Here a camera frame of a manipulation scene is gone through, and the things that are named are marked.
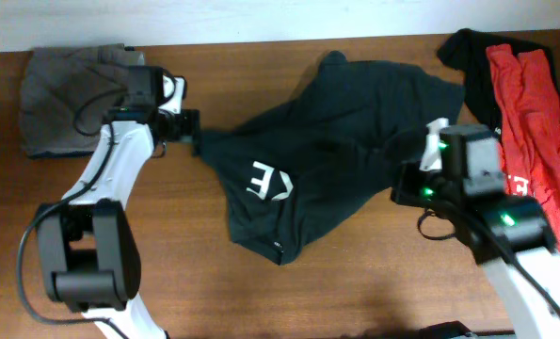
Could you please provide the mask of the dark green t-shirt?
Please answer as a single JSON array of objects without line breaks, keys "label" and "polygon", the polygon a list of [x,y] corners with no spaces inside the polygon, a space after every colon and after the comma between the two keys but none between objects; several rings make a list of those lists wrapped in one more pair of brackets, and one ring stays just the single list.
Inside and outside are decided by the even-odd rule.
[{"label": "dark green t-shirt", "polygon": [[233,243],[282,266],[419,160],[427,125],[456,121],[465,89],[416,65],[328,53],[295,99],[231,130],[201,132],[199,156],[228,203]]}]

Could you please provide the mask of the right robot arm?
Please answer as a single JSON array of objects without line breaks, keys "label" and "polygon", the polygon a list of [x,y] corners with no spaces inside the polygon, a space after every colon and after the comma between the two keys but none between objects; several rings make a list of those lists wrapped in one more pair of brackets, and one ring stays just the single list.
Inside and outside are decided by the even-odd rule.
[{"label": "right robot arm", "polygon": [[448,220],[505,306],[518,338],[560,338],[560,252],[530,196],[509,195],[484,125],[422,127],[390,139],[391,199]]}]

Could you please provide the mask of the red t-shirt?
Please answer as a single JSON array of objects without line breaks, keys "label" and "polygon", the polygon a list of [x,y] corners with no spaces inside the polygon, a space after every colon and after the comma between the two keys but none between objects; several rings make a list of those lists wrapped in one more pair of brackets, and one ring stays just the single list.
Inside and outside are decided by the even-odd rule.
[{"label": "red t-shirt", "polygon": [[541,204],[560,251],[560,99],[542,50],[514,54],[509,44],[486,55],[502,113],[506,192]]}]

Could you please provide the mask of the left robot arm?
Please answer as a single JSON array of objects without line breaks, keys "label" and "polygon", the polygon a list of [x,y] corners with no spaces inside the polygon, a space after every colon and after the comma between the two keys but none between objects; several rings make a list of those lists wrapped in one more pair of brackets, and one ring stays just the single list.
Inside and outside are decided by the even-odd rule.
[{"label": "left robot arm", "polygon": [[195,145],[200,113],[184,109],[186,81],[161,67],[132,66],[104,113],[87,167],[59,202],[40,206],[35,235],[46,296],[107,338],[166,338],[139,295],[141,261],[125,210],[142,167],[168,143]]}]

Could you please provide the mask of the black garment under red shirt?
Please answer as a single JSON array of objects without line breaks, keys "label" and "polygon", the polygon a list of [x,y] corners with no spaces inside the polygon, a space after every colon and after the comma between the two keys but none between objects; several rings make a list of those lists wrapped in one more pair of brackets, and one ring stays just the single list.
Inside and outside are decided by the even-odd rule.
[{"label": "black garment under red shirt", "polygon": [[[560,90],[555,77],[552,50],[549,47],[527,40],[517,40],[464,28],[452,35],[437,52],[437,56],[444,66],[464,72],[466,106],[475,118],[492,129],[499,138],[501,138],[502,113],[494,97],[486,49],[501,44],[510,45],[514,56],[535,50],[543,51],[549,64],[553,87],[556,90],[560,107]],[[552,118],[552,121],[560,125],[560,118]],[[554,143],[557,159],[554,161],[560,166],[560,144]]]}]

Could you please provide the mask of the folded grey-brown garment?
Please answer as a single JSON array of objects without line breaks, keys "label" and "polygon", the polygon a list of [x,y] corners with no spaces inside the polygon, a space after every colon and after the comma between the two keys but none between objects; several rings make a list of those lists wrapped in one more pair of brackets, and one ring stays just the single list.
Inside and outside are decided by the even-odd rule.
[{"label": "folded grey-brown garment", "polygon": [[37,48],[24,70],[19,128],[30,158],[92,153],[102,118],[145,55],[124,44]]}]

